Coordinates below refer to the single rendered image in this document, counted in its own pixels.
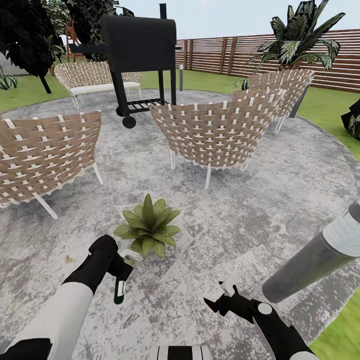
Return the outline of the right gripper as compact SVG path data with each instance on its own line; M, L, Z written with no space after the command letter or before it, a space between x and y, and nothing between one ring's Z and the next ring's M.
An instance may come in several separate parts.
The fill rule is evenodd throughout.
M240 301L245 298L244 296L240 295L238 293L238 289L237 286L234 285L233 289L235 291L234 295L232 297L230 296L225 296L225 294L223 294L218 300L216 300L215 302L206 299L205 297L204 302L215 312L217 313L219 311L219 313L224 317L228 311L231 311L233 313L235 313L236 315L242 317L239 312L240 312ZM244 318L244 317L242 317Z

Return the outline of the insectifuge atomizer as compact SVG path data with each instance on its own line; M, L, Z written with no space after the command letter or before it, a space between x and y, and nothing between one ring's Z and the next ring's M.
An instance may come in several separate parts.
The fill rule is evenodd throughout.
M113 301L116 305L120 305L123 302L124 296L125 296L125 287L126 287L126 282L124 282L122 279L119 279L118 277L116 277L115 290L114 290L114 301Z

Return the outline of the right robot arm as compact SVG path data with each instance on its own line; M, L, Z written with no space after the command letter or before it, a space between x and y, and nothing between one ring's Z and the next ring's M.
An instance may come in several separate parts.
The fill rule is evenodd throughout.
M238 275L233 272L221 283L225 293L215 302L204 297L204 302L223 317L231 311L255 325L274 360L320 360L298 330L288 327L270 304L240 295L234 285L237 281Z

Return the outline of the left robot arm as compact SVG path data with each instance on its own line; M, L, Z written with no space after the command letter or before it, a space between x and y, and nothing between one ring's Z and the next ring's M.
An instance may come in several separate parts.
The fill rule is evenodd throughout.
M103 235L71 267L49 302L12 341L0 360L71 360L89 306L106 272L124 282L141 254Z

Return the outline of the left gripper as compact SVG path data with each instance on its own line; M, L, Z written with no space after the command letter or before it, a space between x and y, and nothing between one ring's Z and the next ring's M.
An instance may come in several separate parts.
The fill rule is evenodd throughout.
M117 277L124 282L128 279L133 267L126 263L122 257L119 257L119 263L115 266L108 269L108 273L111 273L112 276Z

